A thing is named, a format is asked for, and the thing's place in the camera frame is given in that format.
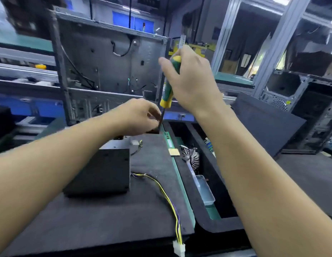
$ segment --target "forearm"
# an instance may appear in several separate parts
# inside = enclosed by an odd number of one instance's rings
[[[258,256],[332,256],[332,221],[223,103],[196,116]]]
[[[0,251],[116,136],[101,116],[0,154]]]

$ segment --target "hand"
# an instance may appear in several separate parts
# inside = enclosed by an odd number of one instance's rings
[[[161,112],[156,104],[143,98],[130,99],[108,112],[110,121],[117,126],[117,135],[135,136],[144,134],[159,125]]]
[[[180,105],[195,117],[212,107],[224,105],[223,95],[212,75],[209,61],[196,54],[188,45],[184,45],[174,55],[181,56],[180,74],[164,57],[159,58],[159,64]]]

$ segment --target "person's left hand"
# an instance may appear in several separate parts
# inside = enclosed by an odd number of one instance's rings
[[[108,121],[115,121],[117,135],[144,134],[159,125],[161,112],[156,104],[143,98],[130,99],[107,113]]]

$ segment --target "white plastic connector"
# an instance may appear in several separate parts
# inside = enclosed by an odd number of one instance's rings
[[[177,240],[173,241],[174,253],[179,257],[185,257],[185,244],[180,244]]]

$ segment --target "perforated vent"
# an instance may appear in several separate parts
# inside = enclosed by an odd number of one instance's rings
[[[279,109],[282,109],[283,111],[287,111],[287,104],[285,103],[284,100],[275,99],[272,101],[271,105],[273,105]]]

